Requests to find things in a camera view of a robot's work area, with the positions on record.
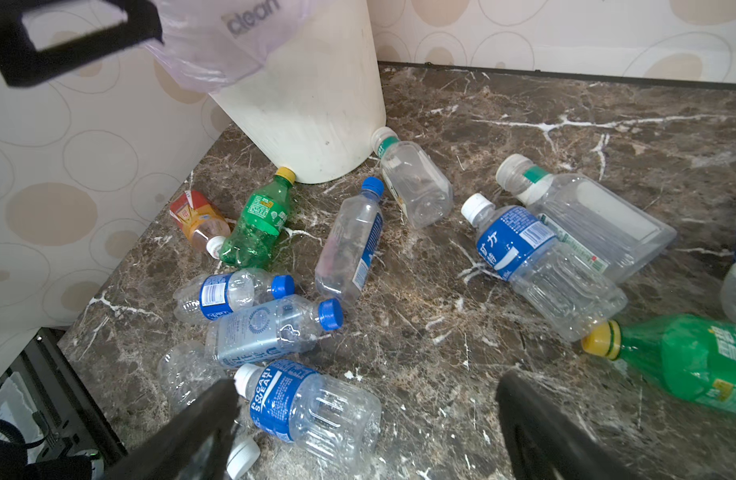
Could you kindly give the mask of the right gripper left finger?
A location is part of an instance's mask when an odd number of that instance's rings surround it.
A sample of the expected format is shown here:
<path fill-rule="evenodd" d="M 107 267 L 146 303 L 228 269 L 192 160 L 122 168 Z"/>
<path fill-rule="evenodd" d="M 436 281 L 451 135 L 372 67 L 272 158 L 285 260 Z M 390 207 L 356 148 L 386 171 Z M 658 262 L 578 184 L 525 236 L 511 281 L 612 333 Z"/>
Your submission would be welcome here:
<path fill-rule="evenodd" d="M 231 379 L 203 392 L 155 435 L 106 471 L 106 479 L 222 479 L 237 433 Z"/>

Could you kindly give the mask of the Pocari Sweat bottle white cap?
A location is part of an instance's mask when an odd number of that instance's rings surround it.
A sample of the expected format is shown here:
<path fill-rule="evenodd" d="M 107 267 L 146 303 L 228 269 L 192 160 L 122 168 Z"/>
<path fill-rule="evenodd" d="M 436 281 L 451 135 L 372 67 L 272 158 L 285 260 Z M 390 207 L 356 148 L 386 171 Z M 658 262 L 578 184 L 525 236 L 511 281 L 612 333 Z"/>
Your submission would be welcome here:
<path fill-rule="evenodd" d="M 382 416 L 374 394 L 292 360 L 246 363 L 234 382 L 260 430 L 345 473 L 367 468 Z"/>

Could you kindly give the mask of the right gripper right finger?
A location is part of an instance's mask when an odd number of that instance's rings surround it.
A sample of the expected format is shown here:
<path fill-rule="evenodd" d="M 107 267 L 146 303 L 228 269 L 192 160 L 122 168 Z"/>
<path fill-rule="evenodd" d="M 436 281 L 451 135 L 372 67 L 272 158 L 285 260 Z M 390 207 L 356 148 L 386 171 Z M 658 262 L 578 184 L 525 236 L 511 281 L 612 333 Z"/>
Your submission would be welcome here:
<path fill-rule="evenodd" d="M 637 479 L 515 372 L 497 388 L 499 421 L 517 479 Z"/>

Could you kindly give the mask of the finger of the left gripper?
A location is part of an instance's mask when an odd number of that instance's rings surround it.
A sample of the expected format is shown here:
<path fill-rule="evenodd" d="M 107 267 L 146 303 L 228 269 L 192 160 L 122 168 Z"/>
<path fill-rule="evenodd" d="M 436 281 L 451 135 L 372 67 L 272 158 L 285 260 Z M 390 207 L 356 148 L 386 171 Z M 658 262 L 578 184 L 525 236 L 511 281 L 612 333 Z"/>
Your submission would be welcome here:
<path fill-rule="evenodd" d="M 94 1 L 107 20 L 74 12 L 80 1 L 0 1 L 0 75 L 31 88 L 141 43 L 163 40 L 152 1 Z"/>

